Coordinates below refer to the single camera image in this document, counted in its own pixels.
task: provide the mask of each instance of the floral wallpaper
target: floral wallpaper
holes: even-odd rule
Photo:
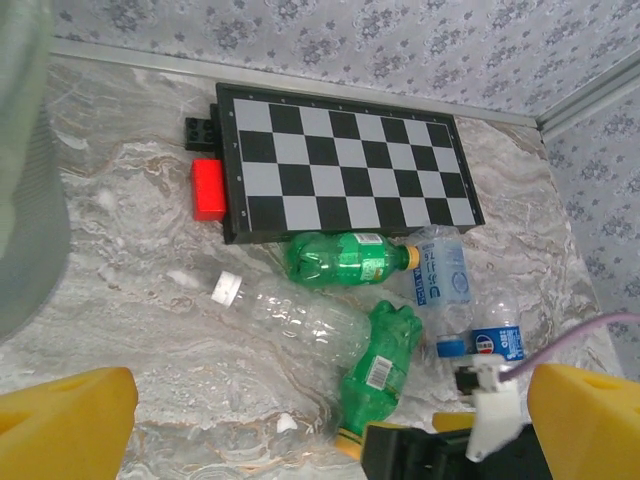
[[[547,143],[600,306],[640,313],[640,88]],[[640,381],[640,325],[614,325],[625,374]]]
[[[539,115],[640,45],[640,0],[53,0],[56,35]]]

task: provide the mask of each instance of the water bottle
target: water bottle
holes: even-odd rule
[[[508,362],[524,359],[518,300],[504,285],[492,285],[476,305],[471,344],[475,353],[498,353]]]
[[[433,225],[412,238],[420,253],[412,286],[426,347],[435,344],[440,358],[462,357],[467,353],[462,332],[469,328],[473,312],[460,234],[455,227]]]
[[[275,276],[242,278],[222,271],[211,298],[276,345],[289,349],[300,343],[312,356],[339,367],[351,368],[369,344],[365,314]]]

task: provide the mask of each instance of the plastic bottle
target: plastic bottle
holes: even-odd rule
[[[308,287],[380,283],[418,265],[415,247],[395,246],[377,233],[303,233],[286,258],[289,278]]]
[[[369,344],[364,313],[275,276],[222,271],[211,298],[276,345],[288,349],[299,342],[312,356],[343,368],[351,368]]]
[[[415,237],[420,266],[413,270],[413,291],[428,344],[440,358],[467,353],[462,332],[473,321],[471,288],[460,234],[455,227],[433,225]]]
[[[422,322],[407,306],[396,310],[382,301],[369,320],[369,348],[340,386],[344,415],[335,445],[356,459],[367,423],[382,421],[396,409],[411,355],[422,336]]]
[[[516,297],[505,286],[492,285],[490,291],[478,301],[476,308],[471,331],[475,353],[498,353],[507,361],[524,359],[519,326],[520,308]]]

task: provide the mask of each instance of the green plastic bottle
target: green plastic bottle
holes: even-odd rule
[[[360,458],[367,423],[383,421],[396,409],[422,336],[422,321],[407,306],[396,310],[382,301],[369,320],[369,348],[340,386],[344,418],[335,445],[355,459]]]
[[[291,242],[286,260],[289,279],[308,287],[368,285],[396,270],[414,269],[420,253],[377,233],[302,233]]]

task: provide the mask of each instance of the chessboard frame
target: chessboard frame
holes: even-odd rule
[[[451,145],[456,154],[460,173],[463,178],[467,198],[471,206],[475,225],[457,226],[462,232],[475,226],[484,225],[484,216],[476,194],[467,160],[460,142],[460,135],[453,115],[412,110],[390,105],[371,104],[353,100],[324,97],[318,95],[299,94],[279,90],[218,83],[216,85],[217,105],[211,105],[212,120],[219,125],[223,143],[223,163],[225,170],[225,188],[227,196],[227,215],[224,220],[225,243],[268,243],[291,239],[299,232],[256,232],[249,223],[247,199],[242,181],[242,155],[238,129],[233,114],[234,100],[254,100],[298,107],[314,107],[346,113],[362,113],[381,117],[411,119],[446,125]],[[406,236],[419,227],[354,229],[354,231],[374,231],[389,237]]]

